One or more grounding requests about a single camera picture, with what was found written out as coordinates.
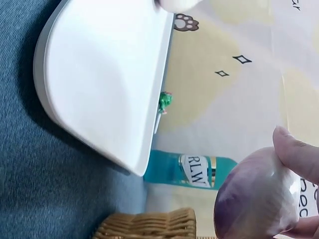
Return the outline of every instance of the wicker basket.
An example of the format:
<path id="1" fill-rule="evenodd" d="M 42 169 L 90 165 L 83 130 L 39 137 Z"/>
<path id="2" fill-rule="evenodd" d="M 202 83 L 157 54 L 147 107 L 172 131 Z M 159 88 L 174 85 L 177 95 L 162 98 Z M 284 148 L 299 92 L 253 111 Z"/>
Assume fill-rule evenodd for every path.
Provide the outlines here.
<path id="1" fill-rule="evenodd" d="M 170 213 L 113 214 L 93 239 L 196 239 L 195 213 L 182 208 Z"/>

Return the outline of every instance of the black diamond shape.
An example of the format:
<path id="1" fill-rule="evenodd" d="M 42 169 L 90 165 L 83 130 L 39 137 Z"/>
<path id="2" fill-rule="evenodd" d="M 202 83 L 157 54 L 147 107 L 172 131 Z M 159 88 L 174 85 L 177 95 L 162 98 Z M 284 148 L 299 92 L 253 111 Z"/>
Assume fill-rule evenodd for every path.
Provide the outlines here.
<path id="1" fill-rule="evenodd" d="M 224 77 L 224 76 L 229 76 L 226 72 L 224 71 L 215 71 L 216 74 L 220 75 L 221 77 Z"/>
<path id="2" fill-rule="evenodd" d="M 241 64 L 245 64 L 245 63 L 252 62 L 251 60 L 247 59 L 247 58 L 244 57 L 243 55 L 233 56 L 233 58 L 236 59 L 237 61 L 239 61 Z"/>

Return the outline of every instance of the green figurine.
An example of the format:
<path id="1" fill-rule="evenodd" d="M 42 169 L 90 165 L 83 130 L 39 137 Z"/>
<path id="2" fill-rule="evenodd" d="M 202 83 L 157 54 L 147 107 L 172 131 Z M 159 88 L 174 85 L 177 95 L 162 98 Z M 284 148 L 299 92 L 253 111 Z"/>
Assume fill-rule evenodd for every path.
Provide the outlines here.
<path id="1" fill-rule="evenodd" d="M 161 92 L 159 96 L 159 113 L 165 115 L 165 108 L 171 104 L 172 94 L 169 92 Z"/>

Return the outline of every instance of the denim fabric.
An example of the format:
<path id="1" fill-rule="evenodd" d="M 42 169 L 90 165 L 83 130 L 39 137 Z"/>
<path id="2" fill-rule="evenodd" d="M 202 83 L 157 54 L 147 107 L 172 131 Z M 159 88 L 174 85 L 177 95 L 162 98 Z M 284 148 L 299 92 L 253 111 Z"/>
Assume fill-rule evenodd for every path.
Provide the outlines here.
<path id="1" fill-rule="evenodd" d="M 99 156 L 45 114 L 32 60 L 59 0 L 0 0 L 0 238 L 86 239 L 115 211 L 145 207 L 142 178 Z"/>

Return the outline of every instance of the hand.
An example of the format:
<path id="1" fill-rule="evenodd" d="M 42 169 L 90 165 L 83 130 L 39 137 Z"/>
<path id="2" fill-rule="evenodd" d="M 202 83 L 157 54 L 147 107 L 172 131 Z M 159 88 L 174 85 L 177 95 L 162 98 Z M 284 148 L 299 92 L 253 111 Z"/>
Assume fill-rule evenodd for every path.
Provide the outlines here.
<path id="1" fill-rule="evenodd" d="M 319 184 L 319 147 L 296 140 L 280 126 L 273 133 L 273 142 L 276 154 L 286 167 L 304 179 Z M 319 216 L 300 218 L 297 226 L 284 234 L 292 238 L 319 239 Z"/>

